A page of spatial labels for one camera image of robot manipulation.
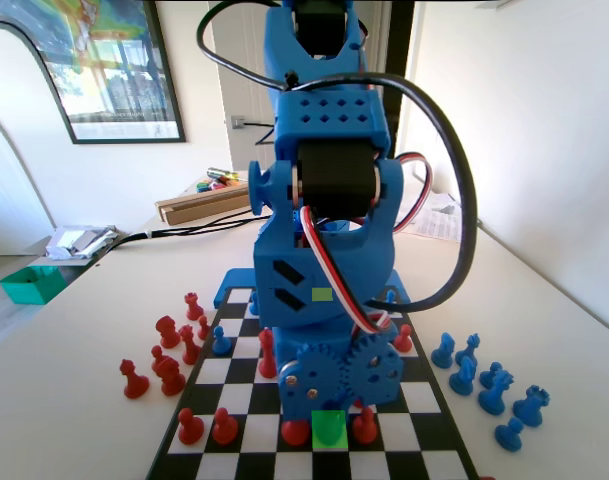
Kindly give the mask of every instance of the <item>floor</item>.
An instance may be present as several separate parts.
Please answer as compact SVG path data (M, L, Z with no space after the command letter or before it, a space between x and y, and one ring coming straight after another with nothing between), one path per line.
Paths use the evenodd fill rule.
M26 267L36 258L37 257L32 256L0 257L0 280L11 273ZM41 305L14 304L0 285L0 341L16 327L31 320L41 308Z

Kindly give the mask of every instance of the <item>blue chess piece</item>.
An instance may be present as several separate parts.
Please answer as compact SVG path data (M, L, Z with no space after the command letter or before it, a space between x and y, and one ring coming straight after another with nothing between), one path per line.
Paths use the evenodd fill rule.
M469 357L464 357L459 372L454 373L449 377L448 384L455 393L467 396L473 391L474 378L475 365L473 365L473 362Z
M260 306L257 302L257 292L251 293L251 304L248 307L248 311L251 313L251 315L260 314Z
M473 362L473 365L475 365L477 367L477 358L475 358L473 351L477 347L480 346L479 335L476 333L474 335L469 336L468 340L466 340L466 344L467 344L467 347L464 350L460 350L459 352L457 352L455 354L455 361L457 362L458 365L461 365L462 358L469 357L471 359L471 361Z
M491 369L488 372L480 373L480 383L486 389L489 389L493 386L493 378L495 374L502 370L502 364L500 362L491 363Z
M453 350L455 350L455 340L444 332L440 346L431 353L431 361L436 367L450 368L453 365L453 357L451 357Z
M509 452L517 452L522 448L522 439L520 432L524 428L522 421L519 418L511 418L507 425L498 425L495 428L495 440L502 448Z
M215 355L226 355L231 350L231 339L224 336L224 329L220 325L215 327L213 335L215 335L213 353Z
M522 423L529 427L538 427L542 424L540 409L550 402L551 397L544 389L531 385L526 390L526 400L518 400L513 404L513 413Z
M502 394L504 390L508 390L511 383L513 383L513 375L506 370L497 372L493 378L491 389L482 390L477 396L480 406L491 415L501 415L506 408L502 400Z

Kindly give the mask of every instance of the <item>framed poster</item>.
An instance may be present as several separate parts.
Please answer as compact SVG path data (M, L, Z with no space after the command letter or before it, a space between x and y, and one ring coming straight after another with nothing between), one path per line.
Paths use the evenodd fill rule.
M184 142L155 2L0 0L73 143Z

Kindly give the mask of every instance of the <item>green tray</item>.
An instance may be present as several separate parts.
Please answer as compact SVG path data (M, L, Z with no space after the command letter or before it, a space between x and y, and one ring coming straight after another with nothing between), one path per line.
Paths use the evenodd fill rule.
M0 283L13 303L45 305L66 288L66 281L57 267L26 267Z

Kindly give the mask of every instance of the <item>white door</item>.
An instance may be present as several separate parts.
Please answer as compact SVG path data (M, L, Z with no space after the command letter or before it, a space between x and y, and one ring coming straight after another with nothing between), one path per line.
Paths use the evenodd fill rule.
M46 210L22 163L0 130L0 255L26 255L53 233Z
M212 8L219 2L208 3ZM390 2L360 1L353 5L369 30L365 46L369 70L384 71ZM239 4L217 15L212 23L217 54L264 74L266 9L263 5ZM265 170L275 161L273 145L255 146L255 142L268 133L269 128L233 128L231 117L242 116L246 122L273 124L275 119L268 90L227 68L218 68L233 168L247 170L251 160L258 160Z

